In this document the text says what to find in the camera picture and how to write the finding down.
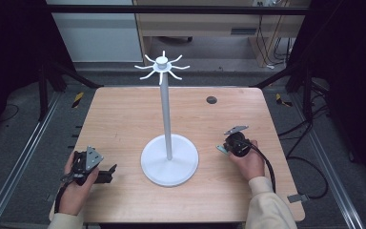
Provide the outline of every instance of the wall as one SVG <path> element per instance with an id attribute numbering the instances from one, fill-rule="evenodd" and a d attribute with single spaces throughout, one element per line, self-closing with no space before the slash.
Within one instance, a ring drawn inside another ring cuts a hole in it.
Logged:
<path id="1" fill-rule="evenodd" d="M 131 5 L 131 0 L 47 0 L 47 4 Z M 73 62 L 141 62 L 133 14 L 53 13 Z"/>

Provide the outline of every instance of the black curtain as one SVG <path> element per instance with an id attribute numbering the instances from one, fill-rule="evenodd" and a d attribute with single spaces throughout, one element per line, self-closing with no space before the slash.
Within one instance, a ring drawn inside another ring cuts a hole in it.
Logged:
<path id="1" fill-rule="evenodd" d="M 38 81 L 43 63 L 56 62 L 75 71 L 61 34 L 49 12 L 27 10 L 44 0 L 0 0 L 0 114 L 11 92 Z M 51 71 L 49 80 L 62 80 Z"/>
<path id="2" fill-rule="evenodd" d="M 321 1 L 313 1 L 323 7 Z M 301 57 L 311 34 L 324 20 L 307 17 L 295 42 L 291 63 Z M 366 2 L 344 0 L 308 55 L 313 77 L 330 84 L 328 103 L 356 161 L 366 165 Z M 292 77 L 302 78 L 303 73 Z"/>

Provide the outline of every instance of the human hand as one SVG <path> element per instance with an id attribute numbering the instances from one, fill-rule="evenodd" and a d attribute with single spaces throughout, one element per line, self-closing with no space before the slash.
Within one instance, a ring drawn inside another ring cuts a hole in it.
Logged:
<path id="1" fill-rule="evenodd" d="M 70 157 L 68 158 L 64 169 L 65 174 L 68 174 L 71 171 L 73 156 L 74 153 L 71 153 Z M 88 198 L 91 187 L 96 181 L 98 175 L 99 169 L 96 167 L 88 175 L 88 178 L 82 186 L 79 186 L 75 182 L 70 183 L 61 197 L 58 213 L 77 216 L 82 210 L 82 207 Z"/>
<path id="2" fill-rule="evenodd" d="M 251 143 L 257 147 L 257 141 L 251 140 Z M 264 177 L 264 159 L 254 149 L 244 157 L 235 156 L 232 152 L 229 154 L 230 160 L 237 165 L 240 173 L 246 180 L 251 180 L 255 177 Z"/>

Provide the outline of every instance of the white sleeve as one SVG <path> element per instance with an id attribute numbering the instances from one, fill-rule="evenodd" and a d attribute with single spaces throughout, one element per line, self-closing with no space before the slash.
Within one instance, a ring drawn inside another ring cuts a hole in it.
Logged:
<path id="1" fill-rule="evenodd" d="M 54 214 L 48 229 L 81 229 L 83 226 L 83 216 L 71 216 L 62 213 Z"/>
<path id="2" fill-rule="evenodd" d="M 273 192 L 272 183 L 266 177 L 249 180 L 253 198 L 249 206 L 246 229 L 296 228 L 290 209 Z"/>

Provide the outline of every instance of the gray floor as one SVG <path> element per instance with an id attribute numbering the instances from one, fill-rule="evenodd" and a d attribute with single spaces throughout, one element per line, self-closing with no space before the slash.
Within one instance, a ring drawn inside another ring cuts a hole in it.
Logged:
<path id="1" fill-rule="evenodd" d="M 191 65 L 191 68 L 189 71 L 175 71 L 184 79 L 182 81 L 170 80 L 172 86 L 247 87 L 279 70 L 278 67 L 274 70 L 258 68 L 254 56 L 249 52 L 243 52 L 249 48 L 250 45 L 246 38 L 195 37 L 192 43 L 187 43 L 185 39 L 163 37 L 153 41 L 150 57 L 156 58 L 162 51 L 166 51 L 167 55 L 170 53 L 171 59 L 180 53 L 183 54 L 182 60 L 176 62 L 176 65 Z M 115 72 L 112 69 L 104 71 L 83 69 L 81 73 L 87 78 L 105 85 L 154 86 L 157 84 L 155 77 L 146 81 L 138 79 L 145 74 L 145 71 L 120 69 Z M 66 80 L 69 86 L 64 93 L 56 93 L 60 95 L 60 98 L 49 126 L 37 144 L 28 166 L 0 217 L 2 228 L 4 224 L 6 226 L 14 225 L 15 228 L 27 228 L 26 224 L 30 226 L 29 228 L 39 228 L 39 225 L 45 227 L 44 225 L 49 223 L 48 213 L 52 202 L 47 198 L 55 195 L 64 163 L 77 140 L 77 135 L 81 130 L 80 126 L 83 125 L 94 96 L 93 89 L 68 77 Z M 263 90 L 278 133 L 287 131 L 301 122 L 301 116 L 298 114 L 296 106 L 286 107 L 275 102 L 276 93 L 280 93 L 284 101 L 296 103 L 296 100 L 300 98 L 299 94 L 285 93 L 283 90 L 285 81 L 286 78 Z M 81 103 L 78 108 L 72 108 L 71 104 L 79 92 L 84 92 Z M 14 116 L 0 122 L 0 190 L 37 125 L 39 116 L 37 84 L 34 83 L 13 92 L 8 104 L 10 105 L 2 114 L 2 119 Z M 324 100 L 319 97 L 315 100 L 314 109 L 324 104 Z M 302 130 L 286 137 L 300 136 Z M 335 166 L 335 170 L 366 228 L 365 167 L 349 161 L 348 151 L 329 115 L 317 116 L 313 130 L 318 135 L 328 158 Z M 295 141 L 296 139 L 281 141 L 284 153 L 289 152 Z M 293 155 L 306 158 L 319 167 L 314 147 L 308 136 L 295 148 Z M 299 192 L 311 196 L 323 192 L 324 181 L 311 166 L 295 160 L 290 160 L 289 166 Z M 324 198 L 311 199 L 304 202 L 303 206 L 306 218 L 298 223 L 299 228 L 349 228 L 331 190 Z"/>

